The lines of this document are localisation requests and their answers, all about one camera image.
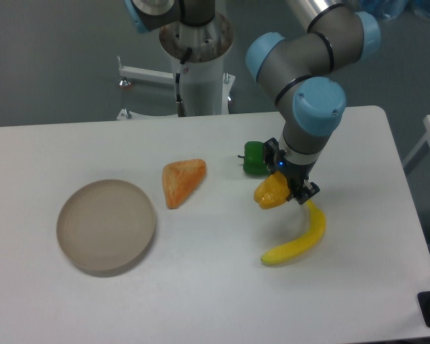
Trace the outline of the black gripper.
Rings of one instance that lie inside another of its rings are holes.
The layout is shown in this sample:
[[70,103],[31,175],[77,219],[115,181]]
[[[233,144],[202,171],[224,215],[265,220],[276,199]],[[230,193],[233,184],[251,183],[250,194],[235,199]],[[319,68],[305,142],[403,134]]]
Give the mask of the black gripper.
[[299,205],[305,204],[320,192],[320,187],[309,181],[309,173],[314,163],[297,165],[285,159],[285,151],[280,150],[276,138],[262,144],[262,160],[270,173],[281,172],[286,178],[291,196]]

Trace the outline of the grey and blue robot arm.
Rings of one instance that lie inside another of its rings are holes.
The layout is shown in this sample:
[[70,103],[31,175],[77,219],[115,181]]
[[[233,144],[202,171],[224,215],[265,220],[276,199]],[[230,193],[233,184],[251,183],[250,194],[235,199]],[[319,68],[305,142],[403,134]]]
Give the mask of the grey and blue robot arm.
[[[290,1],[289,7],[305,34],[294,40],[263,34],[245,57],[285,121],[281,136],[262,146],[269,175],[254,200],[263,209],[290,200],[306,204],[319,191],[309,175],[346,107],[342,87],[328,76],[371,56],[381,43],[376,19],[341,1]],[[173,60],[179,117],[203,115],[204,102],[221,102],[221,73],[210,78],[209,69],[229,51],[234,33],[214,1],[127,1],[125,8],[137,32],[158,30]]]

